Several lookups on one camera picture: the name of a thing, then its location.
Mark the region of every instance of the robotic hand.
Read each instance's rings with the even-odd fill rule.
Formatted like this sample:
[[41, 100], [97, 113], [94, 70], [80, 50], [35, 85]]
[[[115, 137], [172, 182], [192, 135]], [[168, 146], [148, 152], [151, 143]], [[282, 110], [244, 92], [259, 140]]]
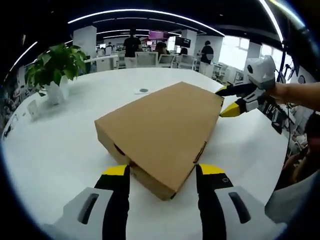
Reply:
[[243, 80], [234, 85], [224, 86], [215, 93], [221, 97], [232, 95], [241, 97], [229, 105], [220, 116], [236, 117], [256, 109], [266, 101], [268, 99], [266, 90], [272, 89], [276, 85], [275, 70], [275, 62], [269, 55], [265, 58], [248, 59], [243, 71]]

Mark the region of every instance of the potted plant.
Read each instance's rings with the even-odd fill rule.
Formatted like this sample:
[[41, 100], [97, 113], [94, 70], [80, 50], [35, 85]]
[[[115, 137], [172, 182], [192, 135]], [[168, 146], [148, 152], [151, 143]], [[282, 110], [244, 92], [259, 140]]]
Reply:
[[78, 77], [80, 69], [86, 72], [85, 59], [79, 46], [67, 47], [64, 43], [52, 46], [30, 66], [25, 81], [40, 96], [47, 95], [53, 105], [61, 104], [68, 97], [68, 79]]

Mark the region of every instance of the green leaves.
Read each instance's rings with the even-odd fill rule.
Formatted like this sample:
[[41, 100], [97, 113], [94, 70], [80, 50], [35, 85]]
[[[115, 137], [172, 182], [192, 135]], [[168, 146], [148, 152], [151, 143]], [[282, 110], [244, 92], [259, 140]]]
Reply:
[[40, 91], [51, 82], [60, 85], [61, 77], [64, 75], [73, 80], [78, 77], [80, 69], [86, 72], [84, 60], [87, 57], [79, 46], [67, 47], [61, 43], [50, 47], [49, 50], [38, 56], [25, 75], [26, 83], [37, 87], [36, 91]]

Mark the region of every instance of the white flower pot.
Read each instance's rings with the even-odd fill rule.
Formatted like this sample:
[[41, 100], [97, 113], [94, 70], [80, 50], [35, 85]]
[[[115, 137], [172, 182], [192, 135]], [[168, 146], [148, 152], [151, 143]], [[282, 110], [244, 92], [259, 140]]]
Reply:
[[47, 91], [46, 94], [48, 96], [49, 102], [52, 105], [62, 104], [68, 99], [68, 79], [65, 75], [61, 77], [59, 86], [52, 81], [50, 85], [45, 85], [44, 87]]

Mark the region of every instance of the cardboard box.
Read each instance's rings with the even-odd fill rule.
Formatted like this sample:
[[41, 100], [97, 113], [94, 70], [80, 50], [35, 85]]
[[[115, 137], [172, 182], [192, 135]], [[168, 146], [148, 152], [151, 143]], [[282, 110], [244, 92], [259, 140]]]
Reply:
[[98, 140], [143, 186], [168, 200], [198, 162], [223, 100], [180, 82], [96, 120]]

